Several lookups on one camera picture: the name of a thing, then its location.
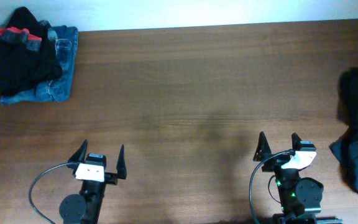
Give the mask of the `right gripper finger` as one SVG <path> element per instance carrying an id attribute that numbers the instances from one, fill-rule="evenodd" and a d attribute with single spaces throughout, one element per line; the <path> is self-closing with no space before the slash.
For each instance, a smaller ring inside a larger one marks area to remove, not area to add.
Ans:
<path id="1" fill-rule="evenodd" d="M 262 162 L 264 159 L 272 155 L 270 146 L 268 144 L 267 138 L 263 131 L 259 134 L 259 140 L 257 148 L 253 157 L 254 162 Z"/>
<path id="2" fill-rule="evenodd" d="M 297 133 L 293 133 L 291 135 L 291 143 L 292 143 L 292 149 L 294 150 L 300 150 L 302 148 L 301 138 Z"/>

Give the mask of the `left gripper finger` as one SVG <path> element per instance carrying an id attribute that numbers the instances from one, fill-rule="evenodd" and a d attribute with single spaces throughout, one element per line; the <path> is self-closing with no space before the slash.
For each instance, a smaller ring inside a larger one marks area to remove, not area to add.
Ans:
<path id="1" fill-rule="evenodd" d="M 80 148 L 69 158 L 69 163 L 79 163 L 85 161 L 86 150 L 88 147 L 88 141 L 85 139 Z"/>
<path id="2" fill-rule="evenodd" d="M 125 180 L 127 178 L 127 169 L 124 158 L 124 145 L 121 145 L 119 157 L 116 164 L 117 178 Z"/>

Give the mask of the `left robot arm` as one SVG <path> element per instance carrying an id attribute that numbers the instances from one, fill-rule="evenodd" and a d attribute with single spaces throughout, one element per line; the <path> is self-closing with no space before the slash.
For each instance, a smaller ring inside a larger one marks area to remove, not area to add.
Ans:
<path id="1" fill-rule="evenodd" d="M 64 223 L 96 224 L 99 219 L 107 185 L 117 185 L 127 178 L 124 145 L 121 146 L 116 172 L 107 172 L 107 158 L 102 154 L 87 153 L 88 142 L 69 158 L 67 167 L 73 170 L 75 179 L 82 181 L 77 194 L 66 196 L 59 207 Z"/>

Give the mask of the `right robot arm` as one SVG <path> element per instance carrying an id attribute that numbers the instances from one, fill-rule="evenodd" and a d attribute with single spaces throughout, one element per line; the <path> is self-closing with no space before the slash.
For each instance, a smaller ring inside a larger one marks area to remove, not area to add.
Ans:
<path id="1" fill-rule="evenodd" d="M 258 169 L 273 172 L 280 197 L 282 214 L 275 215 L 278 223 L 310 222 L 321 211 L 324 185 L 309 177 L 300 177 L 300 171 L 309 167 L 316 157 L 316 147 L 293 133 L 292 148 L 272 153 L 264 132 L 259 134 L 253 161 L 259 164 L 253 170 L 250 183 Z"/>

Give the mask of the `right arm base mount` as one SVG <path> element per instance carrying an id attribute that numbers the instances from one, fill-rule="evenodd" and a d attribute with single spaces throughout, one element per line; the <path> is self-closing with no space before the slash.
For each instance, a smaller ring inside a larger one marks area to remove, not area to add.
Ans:
<path id="1" fill-rule="evenodd" d="M 342 219 L 338 218 L 316 218 L 314 215 L 305 217 L 291 217 L 284 214 L 274 214 L 274 224 L 343 224 Z"/>

